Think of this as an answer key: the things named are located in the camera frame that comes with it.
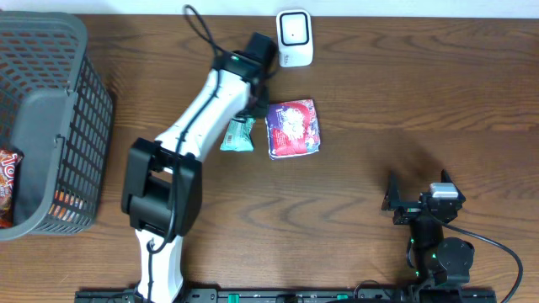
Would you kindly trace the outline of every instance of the wooden surface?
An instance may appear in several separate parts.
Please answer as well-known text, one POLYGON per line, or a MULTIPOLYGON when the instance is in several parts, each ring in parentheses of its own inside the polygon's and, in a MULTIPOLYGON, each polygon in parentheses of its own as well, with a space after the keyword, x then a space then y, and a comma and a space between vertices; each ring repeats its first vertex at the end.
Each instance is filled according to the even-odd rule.
MULTIPOLYGON (((114 138, 95 226, 74 237, 0 243, 1 302, 69 302, 82 288, 125 288, 140 278, 135 232, 120 211, 126 153, 169 127, 200 91, 207 44, 178 16, 81 16, 89 54, 118 95, 114 138)), ((225 49, 274 18, 208 17, 225 49)), ((272 102, 314 98, 319 153, 268 157, 265 124, 252 153, 209 155, 204 203, 184 239, 187 280, 221 287, 354 287, 414 278, 408 228, 380 211, 388 170, 417 198, 440 170, 468 197, 454 224, 522 258, 515 302, 539 284, 539 20, 314 18, 313 64, 281 69, 272 102)), ((455 234, 446 231, 447 236, 455 234)), ((501 300, 515 261, 476 248, 470 285, 501 300)))

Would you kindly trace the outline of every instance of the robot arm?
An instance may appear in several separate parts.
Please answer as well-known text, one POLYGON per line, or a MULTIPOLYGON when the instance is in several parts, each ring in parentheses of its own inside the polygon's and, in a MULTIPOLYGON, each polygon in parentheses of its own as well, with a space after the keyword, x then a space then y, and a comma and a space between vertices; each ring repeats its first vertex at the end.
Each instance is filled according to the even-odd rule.
POLYGON ((153 281, 152 302, 173 302, 180 292, 183 286, 179 268, 182 241, 200 211, 202 162, 230 119, 235 116, 265 117, 268 99, 264 80, 275 53, 275 43, 255 33, 245 51, 225 52, 218 56, 205 86, 184 114, 154 142, 139 138, 131 147, 122 211, 129 215, 141 245, 142 277, 137 293, 143 298, 146 299, 148 294, 149 270, 153 281), (219 89, 204 107, 215 91, 217 73, 221 76, 219 89), (203 111, 193 120, 200 109, 203 111), (179 135, 188 124, 191 126, 176 154, 179 135), (178 193, 176 199, 171 199, 171 184, 152 173, 171 173, 176 161, 179 162, 178 193), (149 258, 147 243, 153 242, 159 247, 165 241, 173 216, 173 237, 161 252, 149 258))

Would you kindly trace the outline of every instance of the basket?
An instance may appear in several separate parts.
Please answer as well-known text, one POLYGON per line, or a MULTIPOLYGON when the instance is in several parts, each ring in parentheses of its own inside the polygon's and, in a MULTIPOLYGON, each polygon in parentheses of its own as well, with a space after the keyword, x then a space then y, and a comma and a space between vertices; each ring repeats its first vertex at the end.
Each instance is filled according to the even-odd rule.
POLYGON ((87 42, 72 15, 0 12, 0 148, 24 155, 0 241, 74 234, 95 220, 114 105, 87 42))

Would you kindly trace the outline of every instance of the white wall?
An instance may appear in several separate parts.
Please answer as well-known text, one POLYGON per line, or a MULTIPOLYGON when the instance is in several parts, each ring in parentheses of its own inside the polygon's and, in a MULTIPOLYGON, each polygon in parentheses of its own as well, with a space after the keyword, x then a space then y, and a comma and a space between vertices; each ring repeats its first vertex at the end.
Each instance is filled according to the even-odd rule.
POLYGON ((539 0, 0 0, 0 9, 66 13, 276 15, 305 8, 313 16, 539 18, 539 0))

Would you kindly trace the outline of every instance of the pink package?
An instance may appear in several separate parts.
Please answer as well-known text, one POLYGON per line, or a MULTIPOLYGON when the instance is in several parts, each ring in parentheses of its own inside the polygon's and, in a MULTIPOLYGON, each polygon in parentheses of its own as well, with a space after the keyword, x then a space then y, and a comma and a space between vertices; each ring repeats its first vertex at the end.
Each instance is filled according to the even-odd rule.
POLYGON ((271 104, 266 125, 271 159, 318 152, 320 133, 311 99, 271 104))

